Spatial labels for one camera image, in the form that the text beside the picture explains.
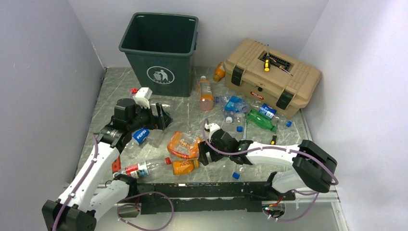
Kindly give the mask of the clear plastic bottle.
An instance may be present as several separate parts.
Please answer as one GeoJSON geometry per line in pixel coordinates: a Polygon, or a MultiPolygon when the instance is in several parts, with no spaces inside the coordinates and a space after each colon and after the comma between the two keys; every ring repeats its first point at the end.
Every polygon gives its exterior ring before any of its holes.
{"type": "Polygon", "coordinates": [[[246,169],[246,165],[236,165],[232,172],[232,178],[234,180],[239,180],[243,176],[246,169]]]}

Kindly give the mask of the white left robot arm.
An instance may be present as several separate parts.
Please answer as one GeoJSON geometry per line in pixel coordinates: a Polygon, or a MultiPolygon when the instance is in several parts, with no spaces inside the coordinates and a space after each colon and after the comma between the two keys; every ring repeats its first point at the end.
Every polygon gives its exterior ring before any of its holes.
{"type": "Polygon", "coordinates": [[[110,122],[94,134],[93,149],[73,181],[58,197],[48,200],[42,214],[49,231],[93,231],[97,221],[117,202],[134,201],[138,196],[137,180],[148,176],[170,159],[147,160],[121,168],[114,173],[111,184],[96,194],[104,173],[118,159],[138,130],[164,130],[173,121],[160,103],[151,105],[123,98],[117,101],[110,122]]]}

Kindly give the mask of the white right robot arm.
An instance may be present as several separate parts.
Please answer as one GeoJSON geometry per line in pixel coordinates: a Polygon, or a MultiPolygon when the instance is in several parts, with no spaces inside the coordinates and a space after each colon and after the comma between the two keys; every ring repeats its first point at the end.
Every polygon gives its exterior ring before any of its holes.
{"type": "Polygon", "coordinates": [[[272,173],[267,180],[265,193],[271,200],[303,187],[327,193],[331,186],[339,183],[334,175],[336,159],[311,140],[286,146],[238,141],[217,124],[205,126],[202,135],[204,141],[199,143],[198,159],[205,166],[228,158],[238,165],[271,164],[288,168],[272,173]]]}

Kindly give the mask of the crushed large orange bottle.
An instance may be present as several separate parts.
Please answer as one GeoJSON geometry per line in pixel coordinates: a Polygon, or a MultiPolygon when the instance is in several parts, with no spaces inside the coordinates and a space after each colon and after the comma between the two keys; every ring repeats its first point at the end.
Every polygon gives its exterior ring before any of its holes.
{"type": "Polygon", "coordinates": [[[199,157],[198,144],[201,142],[199,137],[176,131],[167,145],[167,150],[181,159],[197,159],[199,157]]]}

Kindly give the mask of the clear bottle red cap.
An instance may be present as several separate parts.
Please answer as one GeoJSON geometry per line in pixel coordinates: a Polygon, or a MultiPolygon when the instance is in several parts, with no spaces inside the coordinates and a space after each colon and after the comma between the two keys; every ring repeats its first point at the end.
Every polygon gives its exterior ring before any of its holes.
{"type": "Polygon", "coordinates": [[[169,157],[161,157],[149,159],[143,162],[139,162],[125,168],[120,169],[113,174],[113,177],[122,174],[127,175],[136,179],[143,178],[151,175],[156,170],[161,170],[164,167],[170,165],[172,162],[169,157]]]}

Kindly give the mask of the small orange juice bottle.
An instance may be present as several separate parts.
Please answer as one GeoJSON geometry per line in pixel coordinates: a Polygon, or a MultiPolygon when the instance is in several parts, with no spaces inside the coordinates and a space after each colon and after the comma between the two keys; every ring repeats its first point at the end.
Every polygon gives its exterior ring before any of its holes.
{"type": "Polygon", "coordinates": [[[184,175],[199,168],[199,161],[197,159],[173,161],[172,167],[174,175],[184,175]]]}

